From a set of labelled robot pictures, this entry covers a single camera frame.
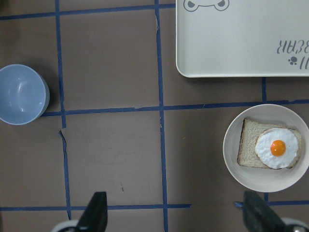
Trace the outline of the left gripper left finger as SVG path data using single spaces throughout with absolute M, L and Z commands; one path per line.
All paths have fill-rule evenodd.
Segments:
M 108 223 L 106 192 L 95 192 L 76 227 L 79 232 L 104 232 Z

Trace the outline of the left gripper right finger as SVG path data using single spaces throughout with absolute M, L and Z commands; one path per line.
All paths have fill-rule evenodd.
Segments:
M 285 223 L 256 192 L 244 192 L 242 212 L 249 232 L 284 231 Z

